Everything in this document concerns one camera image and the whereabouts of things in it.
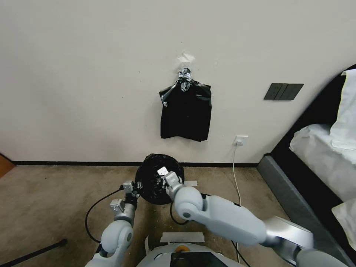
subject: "white bedding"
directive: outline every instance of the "white bedding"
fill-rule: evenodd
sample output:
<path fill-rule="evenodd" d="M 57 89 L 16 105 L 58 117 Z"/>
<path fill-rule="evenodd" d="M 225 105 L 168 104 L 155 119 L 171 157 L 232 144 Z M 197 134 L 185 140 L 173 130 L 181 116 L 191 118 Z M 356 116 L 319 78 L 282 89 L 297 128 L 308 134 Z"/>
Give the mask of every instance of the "white bedding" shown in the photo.
<path fill-rule="evenodd" d="M 330 127 L 312 124 L 294 134 L 290 149 L 344 202 L 356 198 L 356 151 L 332 145 Z"/>

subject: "bed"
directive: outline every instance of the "bed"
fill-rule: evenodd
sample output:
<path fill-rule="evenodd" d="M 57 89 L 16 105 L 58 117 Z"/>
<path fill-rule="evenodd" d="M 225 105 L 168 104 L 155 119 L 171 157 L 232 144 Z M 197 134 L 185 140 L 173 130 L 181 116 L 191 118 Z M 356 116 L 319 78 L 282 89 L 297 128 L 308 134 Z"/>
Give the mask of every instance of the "bed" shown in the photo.
<path fill-rule="evenodd" d="M 355 153 L 336 149 L 330 139 L 344 83 L 340 73 L 325 86 L 258 170 L 291 220 L 314 233 L 317 249 L 355 266 L 356 251 L 332 212 L 356 198 Z"/>

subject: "black trash bag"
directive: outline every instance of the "black trash bag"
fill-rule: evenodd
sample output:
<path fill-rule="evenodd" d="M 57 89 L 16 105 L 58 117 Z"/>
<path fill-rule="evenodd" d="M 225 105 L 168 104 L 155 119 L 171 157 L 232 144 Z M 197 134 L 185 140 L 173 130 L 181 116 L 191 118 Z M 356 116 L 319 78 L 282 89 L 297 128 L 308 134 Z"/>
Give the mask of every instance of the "black trash bag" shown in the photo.
<path fill-rule="evenodd" d="M 161 138 L 181 136 L 195 141 L 208 139 L 211 116 L 210 85 L 193 79 L 177 83 L 160 91 L 162 100 Z"/>
<path fill-rule="evenodd" d="M 184 183 L 184 169 L 174 158 L 163 154 L 150 154 L 138 168 L 135 177 L 135 183 L 141 182 L 142 188 L 139 190 L 140 196 L 144 200 L 156 204 L 163 205 L 172 202 L 167 195 L 165 185 L 160 175 L 157 173 L 159 169 L 166 167 L 169 171 L 174 171 Z"/>

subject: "white wall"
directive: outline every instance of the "white wall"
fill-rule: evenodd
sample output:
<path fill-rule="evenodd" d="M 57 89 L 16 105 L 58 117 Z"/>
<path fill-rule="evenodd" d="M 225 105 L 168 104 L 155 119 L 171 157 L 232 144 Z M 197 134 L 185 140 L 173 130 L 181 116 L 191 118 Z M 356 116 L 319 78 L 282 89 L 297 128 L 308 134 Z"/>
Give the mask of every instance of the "white wall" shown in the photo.
<path fill-rule="evenodd" d="M 312 98 L 356 63 L 354 0 L 0 1 L 0 152 L 18 161 L 237 162 L 270 152 Z M 208 141 L 160 138 L 158 91 L 195 56 L 210 84 Z M 291 102 L 272 82 L 304 83 Z"/>

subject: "black cable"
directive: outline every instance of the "black cable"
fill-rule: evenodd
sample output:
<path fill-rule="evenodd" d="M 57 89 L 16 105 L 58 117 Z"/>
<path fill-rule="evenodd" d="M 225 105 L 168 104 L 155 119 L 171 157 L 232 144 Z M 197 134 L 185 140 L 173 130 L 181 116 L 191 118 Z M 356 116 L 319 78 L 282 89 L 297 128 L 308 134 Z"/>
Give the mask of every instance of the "black cable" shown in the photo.
<path fill-rule="evenodd" d="M 172 214 L 172 206 L 173 206 L 173 202 L 171 202 L 171 206 L 169 208 L 169 214 L 171 215 L 171 218 L 172 220 L 176 223 L 176 224 L 179 224 L 179 225 L 186 225 L 189 221 L 186 220 L 185 222 L 178 222 L 175 220 L 175 218 L 173 218 L 173 214 Z"/>
<path fill-rule="evenodd" d="M 89 216 L 89 212 L 90 212 L 90 211 L 92 210 L 92 208 L 94 208 L 95 205 L 98 204 L 100 201 L 102 201 L 102 200 L 106 199 L 107 197 L 109 197 L 109 196 L 111 196 L 111 195 L 113 195 L 113 194 L 119 192 L 120 190 L 123 190 L 123 186 L 120 186 L 120 188 L 119 188 L 118 190 L 116 190 L 116 191 L 114 191 L 114 192 L 112 192 L 112 193 L 106 195 L 105 197 L 103 197 L 103 198 L 99 199 L 97 202 L 95 202 L 95 203 L 90 207 L 90 209 L 88 210 L 88 212 L 87 212 L 86 215 L 85 215 L 85 230 L 86 230 L 86 233 L 88 234 L 88 236 L 89 236 L 93 241 L 95 241 L 95 242 L 97 242 L 97 243 L 100 243 L 100 241 L 97 240 L 94 236 L 92 236 L 92 234 L 90 233 L 89 228 L 88 228 L 88 216 Z"/>
<path fill-rule="evenodd" d="M 234 248 L 235 248 L 235 250 L 236 250 L 236 254 L 237 254 L 237 255 L 240 255 L 241 259 L 246 263 L 246 265 L 247 265 L 248 267 L 251 267 L 251 266 L 247 263 L 247 261 L 244 259 L 244 257 L 241 255 L 241 253 L 239 252 L 239 250 L 238 250 L 237 247 L 235 246 L 235 243 L 234 243 L 233 241 L 231 241 L 231 243 L 233 244 L 233 246 L 234 246 Z"/>

